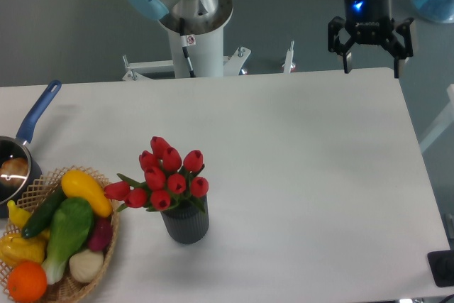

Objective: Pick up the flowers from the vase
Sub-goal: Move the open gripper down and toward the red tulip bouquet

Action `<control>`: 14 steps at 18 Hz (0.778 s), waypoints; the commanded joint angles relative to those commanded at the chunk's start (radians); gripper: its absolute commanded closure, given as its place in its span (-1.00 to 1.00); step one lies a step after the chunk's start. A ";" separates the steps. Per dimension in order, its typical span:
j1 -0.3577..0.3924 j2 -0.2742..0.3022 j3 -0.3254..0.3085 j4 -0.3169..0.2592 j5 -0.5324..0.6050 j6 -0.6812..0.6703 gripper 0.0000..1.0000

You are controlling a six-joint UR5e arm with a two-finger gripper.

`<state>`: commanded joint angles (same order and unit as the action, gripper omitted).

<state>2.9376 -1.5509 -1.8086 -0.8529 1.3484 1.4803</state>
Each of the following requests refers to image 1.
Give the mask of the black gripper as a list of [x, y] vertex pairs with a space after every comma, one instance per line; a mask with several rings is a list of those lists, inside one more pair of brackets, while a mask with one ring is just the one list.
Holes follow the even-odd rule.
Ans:
[[[414, 56], [414, 18], [396, 22], [391, 16], [391, 0], [344, 0], [345, 19], [336, 16], [328, 23], [328, 51], [342, 58], [344, 73], [353, 68], [351, 48], [358, 44], [378, 45], [393, 57], [394, 78]], [[343, 29], [353, 37], [341, 42]]]

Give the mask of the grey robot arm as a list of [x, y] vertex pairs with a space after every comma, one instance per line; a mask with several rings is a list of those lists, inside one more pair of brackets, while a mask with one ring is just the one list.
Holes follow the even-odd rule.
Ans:
[[342, 57], [344, 73], [353, 68], [355, 44], [376, 45], [393, 57], [394, 78], [400, 78], [416, 49], [414, 18], [396, 21], [392, 0], [344, 0], [344, 9], [345, 18], [336, 16], [328, 23], [328, 51]]

